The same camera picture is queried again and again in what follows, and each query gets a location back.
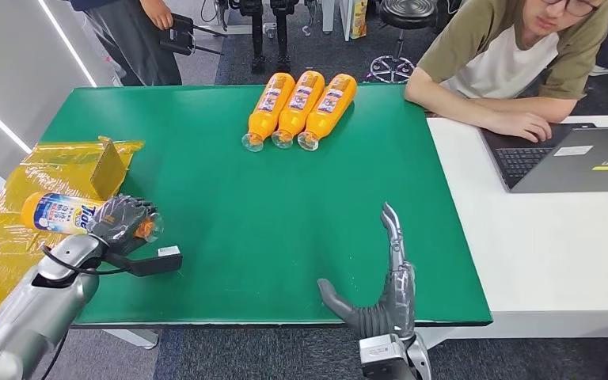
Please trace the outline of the standing person's hand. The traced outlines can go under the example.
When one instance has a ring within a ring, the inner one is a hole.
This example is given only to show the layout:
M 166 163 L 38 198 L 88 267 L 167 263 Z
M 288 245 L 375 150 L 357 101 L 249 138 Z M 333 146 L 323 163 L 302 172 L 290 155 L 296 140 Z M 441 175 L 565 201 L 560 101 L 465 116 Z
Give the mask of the standing person's hand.
M 163 0 L 140 0 L 142 9 L 160 30 L 173 27 L 173 15 L 171 9 Z

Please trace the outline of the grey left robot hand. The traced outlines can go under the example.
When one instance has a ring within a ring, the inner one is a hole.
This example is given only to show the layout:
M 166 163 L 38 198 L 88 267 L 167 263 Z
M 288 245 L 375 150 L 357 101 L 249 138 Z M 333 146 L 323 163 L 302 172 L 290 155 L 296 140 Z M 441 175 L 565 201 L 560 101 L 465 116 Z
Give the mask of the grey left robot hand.
M 136 237 L 138 227 L 158 211 L 150 201 L 118 195 L 108 199 L 88 222 L 87 231 L 108 246 L 108 251 L 123 256 L 146 244 Z

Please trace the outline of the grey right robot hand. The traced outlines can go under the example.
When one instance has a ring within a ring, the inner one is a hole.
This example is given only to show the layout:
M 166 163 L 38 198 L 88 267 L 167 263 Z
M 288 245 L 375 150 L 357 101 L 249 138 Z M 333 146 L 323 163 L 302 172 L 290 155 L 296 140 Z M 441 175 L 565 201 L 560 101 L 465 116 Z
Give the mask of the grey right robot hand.
M 372 306 L 353 306 L 342 298 L 328 279 L 317 281 L 323 303 L 358 338 L 395 334 L 407 343 L 415 339 L 415 269 L 405 255 L 405 243 L 397 212 L 388 204 L 380 214 L 389 242 L 389 265 L 378 301 Z

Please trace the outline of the seated person's right hand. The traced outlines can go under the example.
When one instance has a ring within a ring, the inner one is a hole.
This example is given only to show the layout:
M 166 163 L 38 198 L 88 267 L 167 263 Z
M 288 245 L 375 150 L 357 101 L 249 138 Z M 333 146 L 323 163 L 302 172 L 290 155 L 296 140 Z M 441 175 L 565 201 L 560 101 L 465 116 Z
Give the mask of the seated person's right hand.
M 499 135 L 508 135 L 532 143 L 544 142 L 553 137 L 549 123 L 528 112 L 494 111 L 482 127 Z

